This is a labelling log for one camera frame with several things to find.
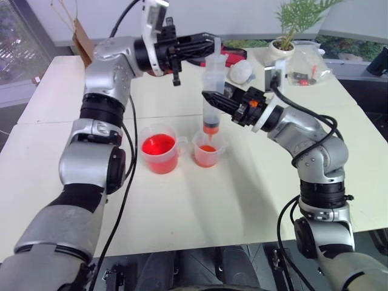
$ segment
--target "potted plant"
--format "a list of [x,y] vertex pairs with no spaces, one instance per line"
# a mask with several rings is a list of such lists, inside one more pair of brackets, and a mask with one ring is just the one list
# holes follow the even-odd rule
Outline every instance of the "potted plant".
[[265,63],[270,64],[281,58],[292,56],[294,37],[314,26],[323,19],[322,12],[342,0],[291,0],[283,2],[276,17],[281,23],[282,35],[268,46]]

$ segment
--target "white table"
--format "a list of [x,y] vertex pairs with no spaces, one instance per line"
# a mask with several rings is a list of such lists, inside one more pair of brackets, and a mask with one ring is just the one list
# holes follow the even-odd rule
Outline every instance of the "white table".
[[[264,69],[261,57],[264,48],[248,49],[248,60],[256,75],[250,86],[264,90]],[[131,93],[139,118],[186,116],[202,114],[202,74],[204,68],[182,63],[181,86],[172,85],[172,75],[152,77],[144,74],[134,79]],[[84,66],[77,56],[58,56],[47,69],[45,77],[32,96],[18,123],[73,121],[79,117],[84,91]],[[287,96],[308,108],[356,106],[340,82],[332,76],[322,84],[310,87],[287,86]],[[131,118],[131,110],[124,119]]]
[[[346,189],[354,231],[388,226],[388,146],[358,106],[317,107],[335,116],[350,157]],[[227,153],[216,166],[204,169],[192,160],[192,149],[166,175],[136,168],[120,227],[108,255],[257,243],[276,240],[276,219],[284,204],[299,194],[299,178],[289,154],[266,138],[222,116],[221,130],[229,139]],[[169,124],[189,138],[201,116],[139,119],[139,128]],[[132,120],[125,121],[133,132]],[[0,154],[0,261],[12,254],[21,233],[39,209],[61,191],[58,160],[71,122],[18,124]],[[124,149],[129,152],[124,139]],[[96,256],[115,222],[124,189],[109,197]],[[284,239],[293,239],[288,219]]]

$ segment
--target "white ball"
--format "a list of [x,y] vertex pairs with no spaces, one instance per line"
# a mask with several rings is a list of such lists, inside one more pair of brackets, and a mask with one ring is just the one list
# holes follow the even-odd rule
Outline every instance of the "white ball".
[[253,67],[246,59],[235,64],[229,71],[229,78],[236,84],[245,83],[253,73]]

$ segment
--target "white pot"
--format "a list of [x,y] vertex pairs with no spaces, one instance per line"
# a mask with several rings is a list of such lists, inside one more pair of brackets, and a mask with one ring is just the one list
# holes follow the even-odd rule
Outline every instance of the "white pot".
[[270,65],[273,61],[276,61],[277,59],[290,58],[293,53],[295,53],[295,46],[293,43],[291,43],[292,50],[280,50],[273,45],[274,41],[277,41],[277,39],[273,40],[269,44],[266,54],[264,55],[264,65]]

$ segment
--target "clear plastic cup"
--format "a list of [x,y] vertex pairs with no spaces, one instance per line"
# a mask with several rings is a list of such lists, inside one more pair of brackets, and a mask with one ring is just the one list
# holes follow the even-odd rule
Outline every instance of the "clear plastic cup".
[[[167,144],[165,148],[167,151],[162,151],[162,153],[159,153],[160,151],[152,152],[155,138],[159,138],[159,143],[164,142],[164,144]],[[142,129],[139,134],[139,140],[142,157],[150,170],[157,174],[166,174],[175,169],[178,164],[178,156],[188,143],[185,136],[177,137],[175,131],[164,124],[152,124]]]
[[226,150],[226,140],[217,133],[211,138],[202,130],[193,137],[194,157],[197,165],[208,168],[214,166]]

